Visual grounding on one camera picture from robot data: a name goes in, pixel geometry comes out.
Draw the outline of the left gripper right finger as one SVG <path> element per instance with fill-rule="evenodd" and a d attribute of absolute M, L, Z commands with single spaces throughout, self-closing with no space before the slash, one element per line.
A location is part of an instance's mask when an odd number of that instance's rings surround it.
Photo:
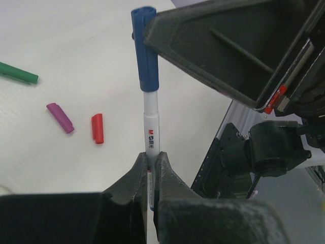
<path fill-rule="evenodd" d="M 166 152 L 155 163 L 154 224 L 159 243 L 289 243 L 270 205 L 199 196 L 175 173 Z"/>

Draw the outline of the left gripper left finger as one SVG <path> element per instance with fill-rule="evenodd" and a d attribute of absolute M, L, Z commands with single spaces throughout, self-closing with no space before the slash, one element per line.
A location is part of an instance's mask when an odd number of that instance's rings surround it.
<path fill-rule="evenodd" d="M 147 156 L 102 192 L 1 197 L 1 243 L 146 243 Z"/>

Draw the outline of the blue whiteboard marker pen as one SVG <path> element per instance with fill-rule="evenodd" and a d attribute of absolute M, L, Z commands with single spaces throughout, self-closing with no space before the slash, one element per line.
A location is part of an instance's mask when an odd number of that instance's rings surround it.
<path fill-rule="evenodd" d="M 158 92 L 144 92 L 145 152 L 148 159 L 148 204 L 154 210 L 155 162 L 160 153 Z"/>

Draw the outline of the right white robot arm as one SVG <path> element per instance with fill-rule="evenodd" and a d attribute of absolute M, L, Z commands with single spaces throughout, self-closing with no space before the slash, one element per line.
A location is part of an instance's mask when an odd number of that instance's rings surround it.
<path fill-rule="evenodd" d="M 197 194 L 249 198 L 324 150 L 324 1 L 206 1 L 158 13 L 144 42 L 233 99 Z"/>

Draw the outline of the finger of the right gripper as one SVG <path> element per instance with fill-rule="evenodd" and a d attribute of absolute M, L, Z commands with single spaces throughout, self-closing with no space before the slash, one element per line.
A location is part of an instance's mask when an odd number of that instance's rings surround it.
<path fill-rule="evenodd" d="M 158 13 L 144 43 L 204 85 L 261 110 L 314 10 L 314 1 L 206 1 Z"/>

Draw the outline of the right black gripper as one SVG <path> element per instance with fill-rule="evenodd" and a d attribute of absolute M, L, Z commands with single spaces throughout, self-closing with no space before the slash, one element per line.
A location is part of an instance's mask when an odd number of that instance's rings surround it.
<path fill-rule="evenodd" d="M 324 1 L 303 1 L 304 17 L 286 59 L 281 84 L 287 87 L 273 104 L 276 116 L 324 116 Z"/>

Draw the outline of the blue pen cap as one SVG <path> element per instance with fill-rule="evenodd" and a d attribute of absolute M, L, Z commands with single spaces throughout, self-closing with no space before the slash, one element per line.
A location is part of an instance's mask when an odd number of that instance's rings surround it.
<path fill-rule="evenodd" d="M 144 44 L 145 27 L 155 16 L 156 9 L 150 6 L 131 11 L 140 89 L 147 93 L 154 92 L 159 88 L 157 53 Z"/>

